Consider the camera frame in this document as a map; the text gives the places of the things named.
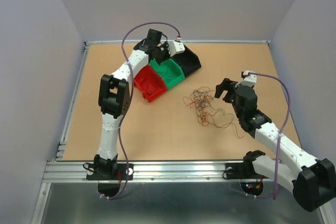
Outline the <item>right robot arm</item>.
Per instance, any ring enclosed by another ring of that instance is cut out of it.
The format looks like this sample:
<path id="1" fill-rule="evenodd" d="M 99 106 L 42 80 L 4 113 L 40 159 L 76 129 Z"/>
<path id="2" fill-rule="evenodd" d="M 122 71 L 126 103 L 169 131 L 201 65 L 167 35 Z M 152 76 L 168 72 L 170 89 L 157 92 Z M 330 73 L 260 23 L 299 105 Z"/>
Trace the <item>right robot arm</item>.
<path id="1" fill-rule="evenodd" d="M 276 158 L 259 150 L 248 152 L 241 163 L 230 166 L 223 174 L 227 179 L 257 175 L 272 179 L 274 197 L 283 187 L 304 210 L 312 212 L 335 199 L 335 166 L 327 158 L 318 159 L 304 151 L 258 109 L 256 82 L 257 74 L 249 71 L 242 74 L 240 82 L 225 78 L 216 86 L 215 97 L 230 103 L 241 128 L 275 153 Z"/>

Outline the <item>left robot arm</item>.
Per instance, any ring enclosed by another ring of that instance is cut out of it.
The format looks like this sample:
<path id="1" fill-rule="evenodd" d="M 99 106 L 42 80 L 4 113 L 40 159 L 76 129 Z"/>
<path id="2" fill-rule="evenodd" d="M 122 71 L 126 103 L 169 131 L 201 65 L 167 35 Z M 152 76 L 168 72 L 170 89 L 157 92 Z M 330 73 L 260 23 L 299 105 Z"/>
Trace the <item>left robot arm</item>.
<path id="1" fill-rule="evenodd" d="M 102 114 L 102 131 L 98 151 L 93 159 L 91 172 L 97 180 L 110 180 L 117 172 L 117 141 L 121 123 L 133 96 L 134 77 L 152 58 L 169 57 L 167 42 L 161 45 L 163 33 L 149 29 L 147 37 L 137 43 L 128 56 L 122 40 L 121 50 L 125 62 L 112 74 L 104 74 L 100 80 L 98 105 Z"/>

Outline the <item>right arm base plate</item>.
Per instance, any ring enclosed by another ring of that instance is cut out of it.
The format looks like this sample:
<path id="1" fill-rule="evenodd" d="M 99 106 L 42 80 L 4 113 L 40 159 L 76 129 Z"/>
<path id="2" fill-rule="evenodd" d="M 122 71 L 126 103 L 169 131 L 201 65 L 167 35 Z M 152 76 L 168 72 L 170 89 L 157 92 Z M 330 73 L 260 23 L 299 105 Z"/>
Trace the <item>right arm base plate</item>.
<path id="1" fill-rule="evenodd" d="M 244 162 L 226 163 L 223 171 L 223 178 L 231 179 L 257 179 L 261 175 L 257 174 L 251 164 Z"/>

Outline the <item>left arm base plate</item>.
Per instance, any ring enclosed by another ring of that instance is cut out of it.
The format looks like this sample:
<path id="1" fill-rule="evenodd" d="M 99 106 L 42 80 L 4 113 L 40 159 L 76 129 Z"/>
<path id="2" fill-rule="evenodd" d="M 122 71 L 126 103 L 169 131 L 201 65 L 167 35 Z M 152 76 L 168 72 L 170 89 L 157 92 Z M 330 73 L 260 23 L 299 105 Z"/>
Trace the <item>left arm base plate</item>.
<path id="1" fill-rule="evenodd" d="M 82 166 L 88 181 L 133 179 L 133 164 L 127 166 L 126 163 L 115 163 L 111 168 L 101 168 L 93 163 L 84 163 Z"/>

